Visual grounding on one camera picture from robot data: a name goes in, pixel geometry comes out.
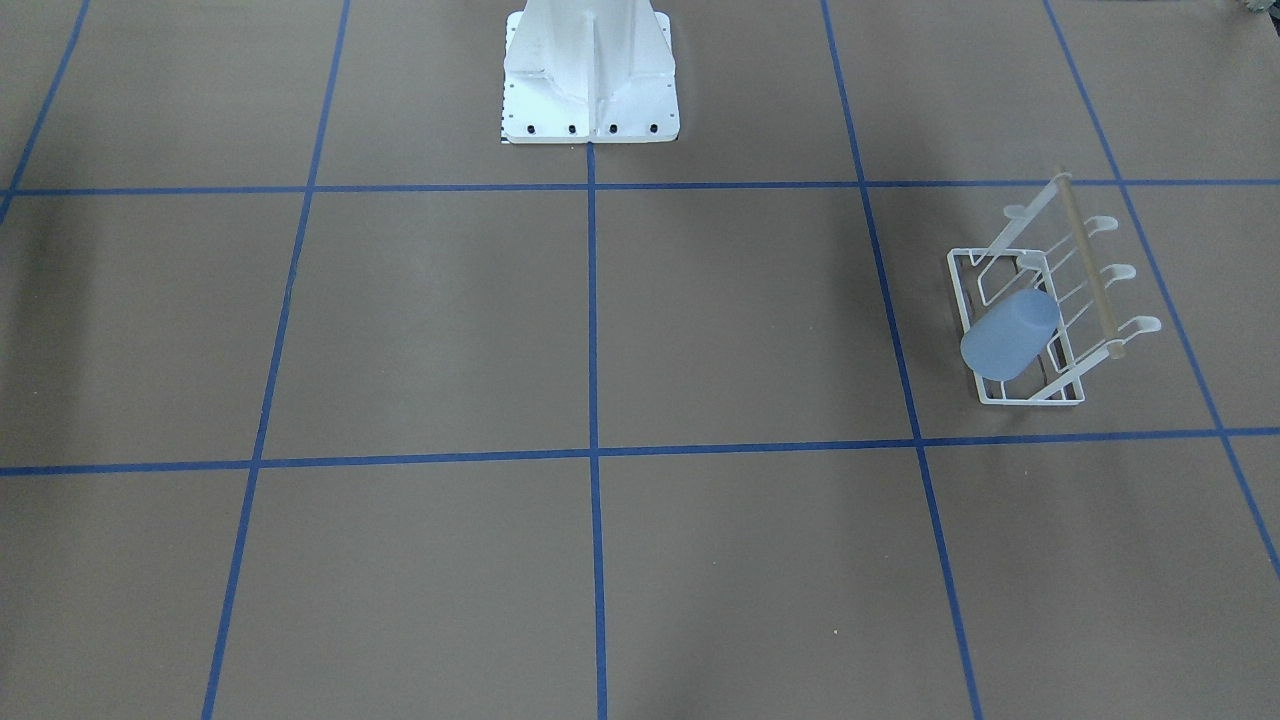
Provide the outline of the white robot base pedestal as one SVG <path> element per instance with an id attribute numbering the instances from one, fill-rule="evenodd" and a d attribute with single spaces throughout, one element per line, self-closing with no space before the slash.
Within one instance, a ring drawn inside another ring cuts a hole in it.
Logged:
<path id="1" fill-rule="evenodd" d="M 649 1 L 527 1 L 504 23 L 500 140 L 678 138 L 671 18 Z"/>

